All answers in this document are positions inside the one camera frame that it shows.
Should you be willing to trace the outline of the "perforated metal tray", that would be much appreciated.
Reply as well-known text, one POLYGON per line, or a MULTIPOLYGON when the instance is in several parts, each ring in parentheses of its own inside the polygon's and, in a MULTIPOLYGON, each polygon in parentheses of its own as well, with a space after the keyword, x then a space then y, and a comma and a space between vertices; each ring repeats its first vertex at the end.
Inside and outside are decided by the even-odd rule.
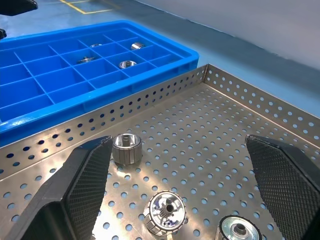
POLYGON ((111 162, 92 231, 96 240, 152 240, 142 213, 156 192, 185 201, 188 222, 172 240, 211 240, 220 219, 251 220, 264 240, 282 240, 260 196, 247 135, 300 148, 320 167, 320 117, 205 65, 0 148, 0 240, 37 190, 77 146, 136 134, 140 162, 111 162))

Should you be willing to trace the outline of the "black-rimmed pulley wheel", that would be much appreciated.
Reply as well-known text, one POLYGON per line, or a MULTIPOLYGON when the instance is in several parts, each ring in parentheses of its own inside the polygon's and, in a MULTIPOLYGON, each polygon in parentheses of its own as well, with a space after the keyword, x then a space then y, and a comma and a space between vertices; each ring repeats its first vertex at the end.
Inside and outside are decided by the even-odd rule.
POLYGON ((220 220, 214 240, 263 240, 263 237, 253 222, 231 214, 220 220))

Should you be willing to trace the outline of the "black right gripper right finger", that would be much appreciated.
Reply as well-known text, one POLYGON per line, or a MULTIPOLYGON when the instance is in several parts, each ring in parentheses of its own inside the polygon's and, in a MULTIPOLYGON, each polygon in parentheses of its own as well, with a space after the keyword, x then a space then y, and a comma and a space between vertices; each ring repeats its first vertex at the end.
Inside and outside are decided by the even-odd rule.
POLYGON ((320 240, 320 168, 299 148, 248 134, 260 196, 286 240, 320 240))

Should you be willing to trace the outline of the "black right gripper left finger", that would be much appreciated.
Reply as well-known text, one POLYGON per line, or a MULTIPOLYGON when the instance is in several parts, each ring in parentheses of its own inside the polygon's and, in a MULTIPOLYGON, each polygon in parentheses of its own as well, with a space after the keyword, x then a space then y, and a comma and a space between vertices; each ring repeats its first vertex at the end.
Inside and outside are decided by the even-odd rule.
POLYGON ((104 198, 112 148, 111 136, 74 148, 4 240, 90 240, 104 198))

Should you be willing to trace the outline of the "blue compartment tray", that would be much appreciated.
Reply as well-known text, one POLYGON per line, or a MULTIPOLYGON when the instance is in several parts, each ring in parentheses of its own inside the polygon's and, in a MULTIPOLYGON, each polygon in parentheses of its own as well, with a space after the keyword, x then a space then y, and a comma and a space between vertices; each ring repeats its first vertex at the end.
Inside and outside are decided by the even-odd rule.
POLYGON ((198 61, 196 51, 127 20, 0 40, 0 147, 194 70, 198 61), (145 47, 131 50, 135 42, 145 47), (96 59, 77 64, 83 57, 96 59), (120 69, 127 60, 137 64, 120 69))

